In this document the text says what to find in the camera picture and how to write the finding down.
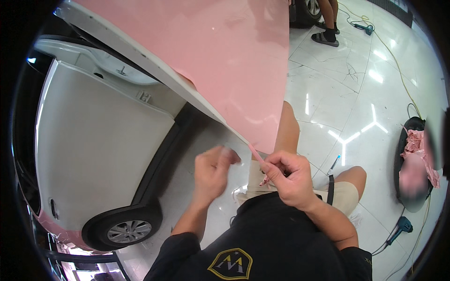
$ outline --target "shirt logo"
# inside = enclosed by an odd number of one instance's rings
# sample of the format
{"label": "shirt logo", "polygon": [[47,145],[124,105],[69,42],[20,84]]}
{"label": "shirt logo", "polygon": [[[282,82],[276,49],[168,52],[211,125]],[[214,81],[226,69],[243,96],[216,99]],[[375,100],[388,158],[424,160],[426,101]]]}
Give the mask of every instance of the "shirt logo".
{"label": "shirt logo", "polygon": [[217,254],[208,270],[223,280],[248,279],[253,259],[241,248],[233,248]]}

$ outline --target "sandal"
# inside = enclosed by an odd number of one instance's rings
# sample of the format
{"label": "sandal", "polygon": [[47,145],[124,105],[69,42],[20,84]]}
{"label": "sandal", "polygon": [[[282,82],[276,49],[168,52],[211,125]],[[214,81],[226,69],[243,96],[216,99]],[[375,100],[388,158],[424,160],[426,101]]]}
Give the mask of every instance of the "sandal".
{"label": "sandal", "polygon": [[334,41],[334,42],[329,42],[325,39],[324,33],[320,32],[320,33],[315,33],[311,36],[311,39],[314,40],[317,43],[321,43],[321,44],[325,44],[325,45],[330,45],[333,47],[338,47],[339,46],[339,41]]}
{"label": "sandal", "polygon": [[[318,28],[322,28],[322,29],[327,29],[327,26],[325,25],[325,22],[316,22],[315,26],[317,26]],[[340,34],[341,32],[339,31],[339,29],[336,29],[334,31],[334,34]]]}

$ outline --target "black strap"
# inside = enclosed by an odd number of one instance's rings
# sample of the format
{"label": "black strap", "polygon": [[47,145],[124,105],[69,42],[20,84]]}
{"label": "black strap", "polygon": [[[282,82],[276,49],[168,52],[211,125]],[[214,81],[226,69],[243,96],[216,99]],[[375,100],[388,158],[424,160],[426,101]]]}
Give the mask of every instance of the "black strap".
{"label": "black strap", "polygon": [[329,178],[330,178],[330,183],[328,185],[327,204],[332,205],[333,204],[333,197],[334,197],[334,177],[331,174]]}

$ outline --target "black sock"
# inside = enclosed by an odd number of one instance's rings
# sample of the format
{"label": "black sock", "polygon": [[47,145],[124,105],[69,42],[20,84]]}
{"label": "black sock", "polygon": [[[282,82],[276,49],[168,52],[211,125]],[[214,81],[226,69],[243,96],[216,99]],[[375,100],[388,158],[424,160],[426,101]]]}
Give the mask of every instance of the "black sock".
{"label": "black sock", "polygon": [[334,34],[334,29],[328,28],[324,31],[324,37],[328,42],[336,41],[336,35]]}

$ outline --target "hand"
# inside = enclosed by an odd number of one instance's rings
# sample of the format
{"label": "hand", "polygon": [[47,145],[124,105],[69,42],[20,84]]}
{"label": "hand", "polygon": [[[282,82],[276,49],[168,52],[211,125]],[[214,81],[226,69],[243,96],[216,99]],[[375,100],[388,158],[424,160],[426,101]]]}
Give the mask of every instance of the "hand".
{"label": "hand", "polygon": [[316,203],[318,197],[312,189],[311,167],[306,157],[281,150],[270,154],[264,161],[261,170],[275,184],[286,205],[305,211]]}
{"label": "hand", "polygon": [[225,191],[230,165],[240,161],[241,158],[234,150],[224,146],[218,146],[197,155],[193,203],[209,206]]}

